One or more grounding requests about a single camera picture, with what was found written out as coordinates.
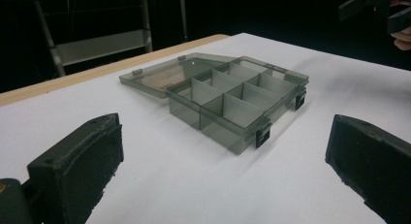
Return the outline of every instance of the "transparent plastic box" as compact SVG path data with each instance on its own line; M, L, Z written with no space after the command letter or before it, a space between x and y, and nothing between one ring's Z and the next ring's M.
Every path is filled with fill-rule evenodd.
M192 53L120 77L169 98L170 113L234 154L261 146L270 127L304 103L308 76L247 56Z

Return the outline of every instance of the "clear lid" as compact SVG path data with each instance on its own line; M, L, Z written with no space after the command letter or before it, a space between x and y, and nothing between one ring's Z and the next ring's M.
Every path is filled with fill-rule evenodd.
M169 86L188 80L234 59L234 57L229 56L191 53L122 75L120 81L163 99L167 98Z

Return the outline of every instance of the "wooden table edge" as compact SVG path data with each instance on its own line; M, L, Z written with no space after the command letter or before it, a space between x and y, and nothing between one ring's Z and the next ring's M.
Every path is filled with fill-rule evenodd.
M190 48L199 47L208 43L216 42L228 37L229 36L224 34L216 34L192 42L183 43L181 45L173 46L170 48L163 48L136 57L124 59L118 62L89 69L83 72L75 73L70 76L58 78L55 80L48 80L41 83L25 86L16 90L4 92L0 94L0 106L8 105L20 100L45 94L50 91L57 90L69 85L77 84L86 80L92 80L104 75L108 75L113 72L124 70L133 66L138 66L161 57L178 53Z

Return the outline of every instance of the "white table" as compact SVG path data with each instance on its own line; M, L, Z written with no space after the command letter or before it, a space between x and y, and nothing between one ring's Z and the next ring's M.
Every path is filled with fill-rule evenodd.
M253 57L310 76L279 137L235 156L119 76L180 55ZM125 161L87 223L385 223L325 162L335 114L411 142L411 73L239 34L0 107L0 177L83 122L118 112Z

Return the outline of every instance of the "dark background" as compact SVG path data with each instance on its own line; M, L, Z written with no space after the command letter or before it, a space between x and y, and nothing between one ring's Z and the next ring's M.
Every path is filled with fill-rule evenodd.
M41 0L56 44L142 27L140 0ZM185 0L188 41L249 33L305 48L411 70L372 7L344 21L348 0ZM183 43L179 0L149 0L153 49ZM33 0L0 0L0 92L56 77ZM68 69L71 73L144 53L129 50Z

